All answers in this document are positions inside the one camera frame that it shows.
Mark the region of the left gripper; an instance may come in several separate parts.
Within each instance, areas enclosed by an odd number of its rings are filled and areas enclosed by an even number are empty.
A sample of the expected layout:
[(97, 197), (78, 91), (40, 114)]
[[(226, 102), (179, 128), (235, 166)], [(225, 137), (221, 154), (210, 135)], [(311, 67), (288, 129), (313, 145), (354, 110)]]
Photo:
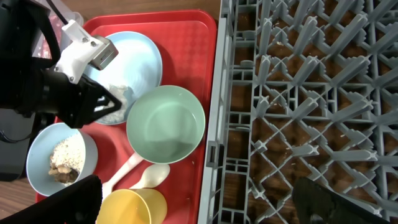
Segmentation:
[(112, 116), (122, 107), (122, 86), (102, 87), (86, 77), (72, 84), (62, 73), (43, 73), (40, 111), (55, 114), (71, 128)]

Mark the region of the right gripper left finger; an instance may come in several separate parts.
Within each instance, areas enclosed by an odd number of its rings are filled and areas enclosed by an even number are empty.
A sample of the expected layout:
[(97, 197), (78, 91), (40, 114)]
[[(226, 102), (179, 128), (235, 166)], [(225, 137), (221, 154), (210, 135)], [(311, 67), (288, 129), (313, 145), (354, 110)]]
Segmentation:
[(102, 199), (100, 178), (89, 175), (42, 201), (2, 219), (1, 224), (94, 224)]

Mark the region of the rice and food scraps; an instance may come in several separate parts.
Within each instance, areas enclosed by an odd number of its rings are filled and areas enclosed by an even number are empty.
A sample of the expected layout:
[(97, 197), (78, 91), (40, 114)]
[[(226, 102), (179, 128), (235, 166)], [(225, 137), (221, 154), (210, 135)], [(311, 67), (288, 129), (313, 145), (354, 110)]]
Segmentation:
[(74, 134), (55, 145), (49, 157), (48, 175), (54, 181), (68, 186), (81, 174), (85, 162), (85, 143), (79, 134)]

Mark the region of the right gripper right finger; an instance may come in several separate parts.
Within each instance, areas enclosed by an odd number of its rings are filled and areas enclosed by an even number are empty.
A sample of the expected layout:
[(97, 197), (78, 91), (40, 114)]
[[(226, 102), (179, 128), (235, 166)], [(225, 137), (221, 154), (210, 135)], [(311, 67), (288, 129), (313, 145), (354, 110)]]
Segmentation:
[(300, 224), (389, 223), (306, 177), (296, 180), (292, 198)]

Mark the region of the yellow plastic cup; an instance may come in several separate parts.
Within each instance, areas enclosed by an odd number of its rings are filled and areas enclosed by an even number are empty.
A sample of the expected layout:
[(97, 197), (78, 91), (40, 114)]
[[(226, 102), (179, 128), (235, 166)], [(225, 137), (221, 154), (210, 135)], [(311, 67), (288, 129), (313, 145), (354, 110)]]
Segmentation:
[(96, 224), (160, 224), (167, 214), (165, 197), (154, 189), (121, 189), (101, 204)]

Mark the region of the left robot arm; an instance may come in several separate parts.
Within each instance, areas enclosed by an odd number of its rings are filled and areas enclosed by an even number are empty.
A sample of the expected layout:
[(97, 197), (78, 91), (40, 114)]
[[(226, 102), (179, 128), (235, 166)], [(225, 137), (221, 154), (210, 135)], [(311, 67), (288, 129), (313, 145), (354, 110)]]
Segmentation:
[(50, 11), (60, 14), (52, 3), (1, 1), (1, 107), (23, 115), (52, 113), (81, 128), (122, 106), (84, 74), (87, 65), (104, 69), (118, 50), (109, 39), (59, 15), (71, 40), (60, 50)]

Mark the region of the light blue small bowl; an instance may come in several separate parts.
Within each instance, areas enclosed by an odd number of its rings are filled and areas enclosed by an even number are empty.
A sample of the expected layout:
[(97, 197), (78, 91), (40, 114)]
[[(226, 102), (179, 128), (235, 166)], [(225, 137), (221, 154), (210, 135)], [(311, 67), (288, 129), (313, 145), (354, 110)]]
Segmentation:
[(54, 178), (48, 175), (49, 157), (57, 143), (74, 134), (79, 134), (85, 143), (85, 162), (76, 181), (78, 182), (94, 172), (98, 161), (98, 149), (93, 138), (79, 129), (69, 128), (65, 123), (51, 124), (34, 139), (27, 155), (27, 177), (30, 185), (38, 194), (49, 197), (67, 187), (54, 181)]

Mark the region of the red sauce packet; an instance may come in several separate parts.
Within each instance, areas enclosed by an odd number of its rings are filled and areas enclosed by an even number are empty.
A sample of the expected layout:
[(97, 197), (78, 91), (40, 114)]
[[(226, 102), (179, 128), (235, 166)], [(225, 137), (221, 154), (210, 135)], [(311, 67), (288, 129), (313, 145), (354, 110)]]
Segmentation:
[(42, 35), (42, 41), (38, 45), (37, 56), (39, 58), (52, 59), (52, 55), (55, 53), (55, 44), (57, 44), (58, 52), (55, 54), (55, 58), (60, 58), (63, 23), (56, 15), (50, 16), (49, 21), (52, 31), (48, 31)]

